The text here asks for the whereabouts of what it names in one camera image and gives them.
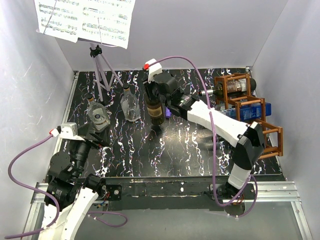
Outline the clear glass bottle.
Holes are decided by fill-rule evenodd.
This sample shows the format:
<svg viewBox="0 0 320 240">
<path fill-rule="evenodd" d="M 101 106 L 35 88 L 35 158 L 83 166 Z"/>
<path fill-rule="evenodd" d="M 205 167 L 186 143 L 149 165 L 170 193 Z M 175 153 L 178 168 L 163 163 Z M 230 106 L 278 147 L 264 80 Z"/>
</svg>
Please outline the clear glass bottle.
<svg viewBox="0 0 320 240">
<path fill-rule="evenodd" d="M 110 118 L 104 105 L 95 101 L 92 94 L 87 96 L 89 104 L 87 114 L 93 123 L 95 131 L 98 133 L 103 132 L 110 125 Z"/>
</svg>

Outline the dark bottle brown label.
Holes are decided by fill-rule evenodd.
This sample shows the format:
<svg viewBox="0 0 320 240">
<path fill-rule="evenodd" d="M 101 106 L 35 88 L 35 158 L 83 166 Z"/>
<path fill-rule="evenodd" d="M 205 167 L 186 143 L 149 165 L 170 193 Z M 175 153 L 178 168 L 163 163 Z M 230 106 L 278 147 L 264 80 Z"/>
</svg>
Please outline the dark bottle brown label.
<svg viewBox="0 0 320 240">
<path fill-rule="evenodd" d="M 151 89 L 148 86 L 145 86 L 144 88 L 144 99 L 146 102 L 147 112 L 151 119 L 151 123 L 153 125 L 160 126 L 165 120 L 163 104 L 156 96 L 153 95 Z"/>
</svg>

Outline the clear plastic bottle blue label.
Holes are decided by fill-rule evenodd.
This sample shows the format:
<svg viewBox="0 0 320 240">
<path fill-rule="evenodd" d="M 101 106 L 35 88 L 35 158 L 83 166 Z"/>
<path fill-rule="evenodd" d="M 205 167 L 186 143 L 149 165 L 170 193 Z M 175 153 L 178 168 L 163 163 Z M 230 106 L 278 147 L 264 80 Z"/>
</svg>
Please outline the clear plastic bottle blue label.
<svg viewBox="0 0 320 240">
<path fill-rule="evenodd" d="M 135 122 L 141 117 L 139 100 L 131 92 L 130 86 L 127 83 L 124 83 L 122 88 L 123 96 L 121 98 L 120 104 L 124 117 L 129 122 Z"/>
</svg>

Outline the blue box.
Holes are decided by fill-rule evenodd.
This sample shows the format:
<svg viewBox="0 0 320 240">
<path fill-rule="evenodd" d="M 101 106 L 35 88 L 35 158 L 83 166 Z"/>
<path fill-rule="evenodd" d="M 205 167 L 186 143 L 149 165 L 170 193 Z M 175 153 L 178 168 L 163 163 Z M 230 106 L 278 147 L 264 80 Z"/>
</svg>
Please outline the blue box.
<svg viewBox="0 0 320 240">
<path fill-rule="evenodd" d="M 225 107 L 222 107 L 218 111 L 232 119 L 236 119 L 237 117 L 235 107 L 231 107 L 228 109 L 225 109 Z M 241 106 L 239 109 L 239 114 L 240 114 L 239 121 L 242 121 L 242 122 L 262 118 L 262 105 L 260 103 L 253 103 L 253 104 Z"/>
</svg>

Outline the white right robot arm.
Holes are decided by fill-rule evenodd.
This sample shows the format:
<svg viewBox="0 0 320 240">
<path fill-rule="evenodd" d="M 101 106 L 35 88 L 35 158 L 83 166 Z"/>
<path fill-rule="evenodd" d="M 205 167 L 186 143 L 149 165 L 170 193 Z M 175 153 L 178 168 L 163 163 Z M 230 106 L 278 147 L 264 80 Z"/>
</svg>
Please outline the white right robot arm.
<svg viewBox="0 0 320 240">
<path fill-rule="evenodd" d="M 225 184 L 227 195 L 237 199 L 245 192 L 254 164 L 265 149 L 262 126 L 246 124 L 210 108 L 195 94 L 186 92 L 168 72 L 143 80 L 147 97 L 169 108 L 170 112 L 189 122 L 199 124 L 225 139 L 233 147 L 233 167 Z"/>
</svg>

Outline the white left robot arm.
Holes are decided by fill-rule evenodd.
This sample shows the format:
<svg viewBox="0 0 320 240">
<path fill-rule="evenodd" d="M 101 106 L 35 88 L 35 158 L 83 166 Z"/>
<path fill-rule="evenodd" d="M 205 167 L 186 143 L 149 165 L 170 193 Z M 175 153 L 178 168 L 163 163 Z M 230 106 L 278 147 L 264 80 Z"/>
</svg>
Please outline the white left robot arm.
<svg viewBox="0 0 320 240">
<path fill-rule="evenodd" d="M 101 177 L 89 174 L 84 181 L 80 178 L 90 150 L 109 145 L 109 130 L 107 126 L 96 131 L 90 123 L 78 127 L 74 122 L 63 123 L 51 130 L 54 137 L 69 141 L 69 151 L 59 151 L 50 160 L 46 192 L 58 203 L 47 196 L 44 198 L 44 230 L 39 234 L 40 240 L 73 240 L 90 206 L 106 196 L 106 181 Z"/>
</svg>

